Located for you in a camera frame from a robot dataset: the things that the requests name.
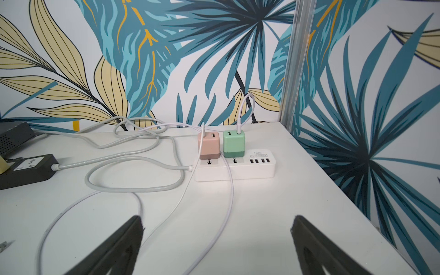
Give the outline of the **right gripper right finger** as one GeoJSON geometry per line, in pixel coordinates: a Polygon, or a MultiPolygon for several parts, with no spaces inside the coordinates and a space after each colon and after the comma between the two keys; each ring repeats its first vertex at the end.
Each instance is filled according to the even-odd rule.
{"type": "Polygon", "coordinates": [[[295,217],[291,235],[304,275],[370,274],[302,215],[295,217]]]}

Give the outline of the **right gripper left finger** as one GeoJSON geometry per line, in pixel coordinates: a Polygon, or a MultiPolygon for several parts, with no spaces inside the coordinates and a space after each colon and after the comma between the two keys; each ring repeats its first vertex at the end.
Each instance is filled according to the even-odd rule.
{"type": "Polygon", "coordinates": [[[68,275],[131,275],[143,238],[141,217],[132,216],[68,275]]]}

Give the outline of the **black power strip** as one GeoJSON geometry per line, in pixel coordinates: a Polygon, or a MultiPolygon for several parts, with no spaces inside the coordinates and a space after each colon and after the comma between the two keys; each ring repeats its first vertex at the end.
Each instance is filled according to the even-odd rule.
{"type": "Polygon", "coordinates": [[[8,169],[1,174],[1,190],[46,181],[56,173],[52,166],[58,165],[52,154],[9,159],[6,163],[8,169]]]}

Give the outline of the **green charger plug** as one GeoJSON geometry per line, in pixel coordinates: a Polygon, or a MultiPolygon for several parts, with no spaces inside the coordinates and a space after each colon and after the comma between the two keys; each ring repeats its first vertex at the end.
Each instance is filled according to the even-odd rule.
{"type": "Polygon", "coordinates": [[[223,132],[223,155],[226,158],[241,158],[245,155],[245,132],[237,130],[223,132]]]}

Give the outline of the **pink charger plug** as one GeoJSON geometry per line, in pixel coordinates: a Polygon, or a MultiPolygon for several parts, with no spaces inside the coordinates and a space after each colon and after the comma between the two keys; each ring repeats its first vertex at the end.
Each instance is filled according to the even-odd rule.
{"type": "Polygon", "coordinates": [[[202,143],[200,160],[218,159],[220,157],[220,134],[218,132],[206,132],[205,136],[198,134],[198,147],[202,143]]]}

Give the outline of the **yellow charger plug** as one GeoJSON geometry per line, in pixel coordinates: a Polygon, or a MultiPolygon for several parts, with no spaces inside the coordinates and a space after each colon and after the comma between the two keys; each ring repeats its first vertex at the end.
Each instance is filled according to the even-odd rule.
{"type": "Polygon", "coordinates": [[[4,160],[3,157],[0,157],[0,174],[5,173],[9,168],[10,166],[8,165],[7,161],[4,160]]]}

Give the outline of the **dark blue network switch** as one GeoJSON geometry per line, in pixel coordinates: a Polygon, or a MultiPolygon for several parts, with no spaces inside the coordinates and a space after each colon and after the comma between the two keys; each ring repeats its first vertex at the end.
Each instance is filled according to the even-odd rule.
{"type": "Polygon", "coordinates": [[[27,122],[1,122],[1,157],[7,158],[33,137],[35,132],[27,122]]]}

